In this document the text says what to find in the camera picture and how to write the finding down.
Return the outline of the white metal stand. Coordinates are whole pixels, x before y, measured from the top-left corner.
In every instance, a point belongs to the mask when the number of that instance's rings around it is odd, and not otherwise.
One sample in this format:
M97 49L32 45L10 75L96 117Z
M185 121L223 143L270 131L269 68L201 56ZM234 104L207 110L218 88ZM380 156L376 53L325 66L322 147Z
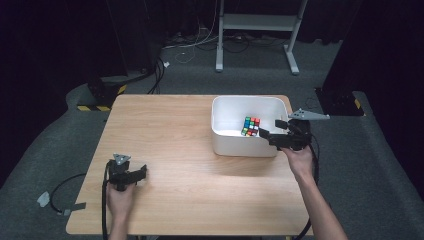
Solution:
M283 46L283 51L287 58L291 73L293 75L298 75L300 70L293 54L293 48L307 3L308 0L301 0L296 15L256 15L226 13L224 7L225 0L220 0L215 70L217 72L222 72L224 69L223 36L225 30L278 31L291 33L289 43Z

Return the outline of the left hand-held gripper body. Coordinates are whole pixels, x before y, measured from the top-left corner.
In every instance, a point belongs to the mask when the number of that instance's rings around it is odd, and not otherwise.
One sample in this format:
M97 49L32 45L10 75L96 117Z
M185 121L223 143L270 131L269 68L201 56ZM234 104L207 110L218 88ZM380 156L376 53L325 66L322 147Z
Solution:
M107 173L109 174L109 182L116 187L117 191L125 191L128 182L128 169L131 157L114 153L113 159L107 164Z

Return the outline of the person's left hand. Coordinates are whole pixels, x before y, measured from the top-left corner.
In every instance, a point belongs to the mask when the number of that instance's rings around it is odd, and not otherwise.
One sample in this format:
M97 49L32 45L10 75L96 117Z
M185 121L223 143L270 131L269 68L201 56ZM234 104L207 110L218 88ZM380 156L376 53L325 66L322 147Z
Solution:
M124 191L118 191L112 184L107 185L107 205L114 220L127 219L133 206L135 185L128 185Z

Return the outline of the grey tape strip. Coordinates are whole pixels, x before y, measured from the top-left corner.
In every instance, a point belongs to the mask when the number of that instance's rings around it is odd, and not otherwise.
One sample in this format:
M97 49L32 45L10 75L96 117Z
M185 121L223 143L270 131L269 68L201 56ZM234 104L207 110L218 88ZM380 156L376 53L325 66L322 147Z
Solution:
M62 215L63 216L69 216L73 211L79 211L86 208L86 202L83 203L76 203L73 206L71 206L68 209L63 210Z

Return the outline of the white plastic bin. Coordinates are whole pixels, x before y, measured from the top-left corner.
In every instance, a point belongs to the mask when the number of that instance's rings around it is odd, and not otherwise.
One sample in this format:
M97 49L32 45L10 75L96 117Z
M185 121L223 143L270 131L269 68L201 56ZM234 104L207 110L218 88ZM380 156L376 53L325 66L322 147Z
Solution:
M276 120L288 120L285 103L277 97L225 95L212 102L212 145L216 154L232 157L275 157L277 148L259 133L255 137L241 135L246 116L260 119L259 128L270 133L285 134L275 126Z

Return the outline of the multicoloured puzzle cube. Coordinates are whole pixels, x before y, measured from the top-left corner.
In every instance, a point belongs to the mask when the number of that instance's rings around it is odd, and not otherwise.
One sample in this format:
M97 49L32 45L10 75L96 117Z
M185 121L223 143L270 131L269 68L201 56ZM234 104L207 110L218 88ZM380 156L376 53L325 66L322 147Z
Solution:
M260 119L246 116L241 130L242 136L255 137L259 133Z

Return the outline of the yellow black striped strip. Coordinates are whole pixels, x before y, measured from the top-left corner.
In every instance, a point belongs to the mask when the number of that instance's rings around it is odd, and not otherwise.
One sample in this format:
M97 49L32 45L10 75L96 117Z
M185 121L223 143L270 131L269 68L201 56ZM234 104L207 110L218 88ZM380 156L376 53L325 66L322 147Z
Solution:
M97 106L97 105L78 105L77 109L79 111L101 111L108 112L111 110L108 106Z

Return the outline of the black base with yellow mark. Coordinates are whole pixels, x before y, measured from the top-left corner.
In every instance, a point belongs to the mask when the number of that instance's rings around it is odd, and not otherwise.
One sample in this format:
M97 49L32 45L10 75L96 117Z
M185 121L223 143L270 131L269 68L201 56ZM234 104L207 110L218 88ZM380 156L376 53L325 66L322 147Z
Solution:
M316 88L315 94L324 114L330 116L363 116L364 111L359 100L352 92L338 93Z

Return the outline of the person's right hand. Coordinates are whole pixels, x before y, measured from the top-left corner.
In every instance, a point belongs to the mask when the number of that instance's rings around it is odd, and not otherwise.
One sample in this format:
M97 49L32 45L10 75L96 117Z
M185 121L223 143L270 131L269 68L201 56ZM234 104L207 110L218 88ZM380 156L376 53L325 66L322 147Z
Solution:
M309 147L294 151L283 148L289 162L289 167L298 183L313 182L313 155Z

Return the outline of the black curtain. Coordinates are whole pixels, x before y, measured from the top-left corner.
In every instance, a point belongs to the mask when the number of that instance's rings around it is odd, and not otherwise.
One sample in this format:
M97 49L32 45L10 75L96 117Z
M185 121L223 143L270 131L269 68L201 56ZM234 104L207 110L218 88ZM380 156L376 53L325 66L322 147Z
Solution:
M366 94L386 141L424 194L424 0L362 0L321 88Z
M0 0L0 189L69 91L151 75L159 52L144 0Z

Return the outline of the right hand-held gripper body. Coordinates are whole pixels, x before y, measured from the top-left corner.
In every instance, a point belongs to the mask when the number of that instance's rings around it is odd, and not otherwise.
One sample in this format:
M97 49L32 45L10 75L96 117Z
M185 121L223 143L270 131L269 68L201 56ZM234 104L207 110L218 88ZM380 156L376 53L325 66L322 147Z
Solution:
M315 120L329 120L328 114L319 114L299 108L297 111L288 115L289 123L286 134L277 134L275 142L269 142L278 150L282 148L299 151L310 145L313 134L311 133L310 122Z

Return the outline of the black base with yellow stripes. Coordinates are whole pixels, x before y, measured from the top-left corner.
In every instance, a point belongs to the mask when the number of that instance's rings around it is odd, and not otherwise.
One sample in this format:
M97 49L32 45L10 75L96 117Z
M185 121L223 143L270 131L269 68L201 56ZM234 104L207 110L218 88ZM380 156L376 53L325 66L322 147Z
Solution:
M112 106L116 98L126 90L122 82L108 83L100 78L87 83L89 99L88 104L93 106Z

